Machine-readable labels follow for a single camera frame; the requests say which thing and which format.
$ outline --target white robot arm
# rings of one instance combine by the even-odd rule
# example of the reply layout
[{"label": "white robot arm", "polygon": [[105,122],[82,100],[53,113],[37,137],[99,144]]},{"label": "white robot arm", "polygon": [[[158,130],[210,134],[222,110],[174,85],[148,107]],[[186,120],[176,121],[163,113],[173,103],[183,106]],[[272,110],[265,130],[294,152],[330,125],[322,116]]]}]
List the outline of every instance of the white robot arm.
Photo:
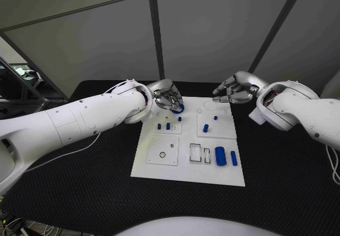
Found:
[{"label": "white robot arm", "polygon": [[227,94],[214,102],[246,103],[256,97],[256,108],[249,117],[258,124],[268,121],[288,131],[299,123],[311,138],[340,150],[340,101],[320,99],[315,92],[292,81],[268,84],[253,74],[239,71],[219,85],[213,94]]},{"label": "white robot arm", "polygon": [[152,98],[163,109],[180,109],[183,100],[171,80],[160,80],[148,86],[125,81],[111,93],[0,120],[0,140],[6,140],[0,141],[0,195],[49,152],[99,134],[122,121],[131,124],[151,118]]}]

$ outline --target white wall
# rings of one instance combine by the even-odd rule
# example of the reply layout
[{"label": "white wall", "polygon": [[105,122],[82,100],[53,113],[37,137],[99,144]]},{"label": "white wall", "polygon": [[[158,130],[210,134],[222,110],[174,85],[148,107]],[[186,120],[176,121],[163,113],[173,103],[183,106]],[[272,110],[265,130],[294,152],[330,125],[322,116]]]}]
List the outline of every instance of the white wall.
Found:
[{"label": "white wall", "polygon": [[76,10],[108,0],[6,0],[0,3],[0,28]]},{"label": "white wall", "polygon": [[321,92],[340,70],[340,1],[298,0],[255,74],[268,82],[298,80]]},{"label": "white wall", "polygon": [[14,49],[8,46],[7,42],[0,37],[0,57],[7,63],[26,63],[21,56],[17,54]]},{"label": "white wall", "polygon": [[158,79],[148,0],[112,3],[4,34],[67,97],[83,80]]},{"label": "white wall", "polygon": [[285,0],[158,0],[165,78],[222,82],[248,70]]}]

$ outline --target white board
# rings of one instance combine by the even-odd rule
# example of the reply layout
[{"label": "white board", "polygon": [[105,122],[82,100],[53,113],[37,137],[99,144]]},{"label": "white board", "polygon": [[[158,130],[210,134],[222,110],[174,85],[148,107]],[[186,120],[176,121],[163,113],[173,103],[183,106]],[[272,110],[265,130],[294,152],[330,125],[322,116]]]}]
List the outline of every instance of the white board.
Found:
[{"label": "white board", "polygon": [[[154,118],[142,124],[131,177],[245,187],[230,105],[213,103],[212,98],[204,97],[183,97],[183,101],[180,114],[152,106]],[[204,124],[210,127],[207,133],[203,132]],[[190,161],[190,144],[200,145],[201,162]],[[193,158],[199,160],[197,145],[193,146]],[[224,148],[224,166],[216,165],[216,147]],[[210,163],[204,163],[206,148]],[[236,153],[237,166],[232,165],[230,151]]]}]

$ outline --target robotic hand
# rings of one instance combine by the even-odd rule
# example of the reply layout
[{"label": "robotic hand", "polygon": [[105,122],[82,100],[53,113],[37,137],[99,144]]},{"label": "robotic hand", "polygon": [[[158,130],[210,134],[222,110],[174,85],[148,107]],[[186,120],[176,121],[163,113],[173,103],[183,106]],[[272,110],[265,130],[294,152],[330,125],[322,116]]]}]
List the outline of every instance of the robotic hand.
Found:
[{"label": "robotic hand", "polygon": [[163,109],[180,110],[183,99],[171,80],[148,86],[128,80],[118,85],[111,93],[108,89],[103,94],[50,110],[0,120],[0,195],[49,152],[122,121],[127,124],[147,121],[152,117],[152,98]]},{"label": "robotic hand", "polygon": [[239,71],[214,89],[226,89],[226,96],[214,102],[246,103],[256,97],[256,108],[249,117],[258,124],[268,121],[288,131],[297,123],[311,138],[340,150],[340,101],[320,99],[315,92],[294,81],[266,83],[253,74]]}]

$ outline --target black table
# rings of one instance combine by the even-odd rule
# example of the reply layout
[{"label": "black table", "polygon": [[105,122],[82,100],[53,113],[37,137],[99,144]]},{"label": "black table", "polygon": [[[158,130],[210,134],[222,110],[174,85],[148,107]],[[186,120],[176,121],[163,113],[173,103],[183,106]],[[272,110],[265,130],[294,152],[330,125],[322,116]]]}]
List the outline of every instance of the black table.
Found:
[{"label": "black table", "polygon": [[[102,93],[118,81],[85,81],[70,101]],[[212,97],[217,84],[176,82],[183,96]],[[141,123],[102,132],[86,151],[26,173],[3,209],[17,217],[75,231],[112,235],[168,216],[227,219],[291,236],[340,235],[340,186],[324,145],[302,127],[289,132],[249,118],[250,102],[232,104],[246,187],[129,177]],[[93,137],[46,155],[83,148]]]}]

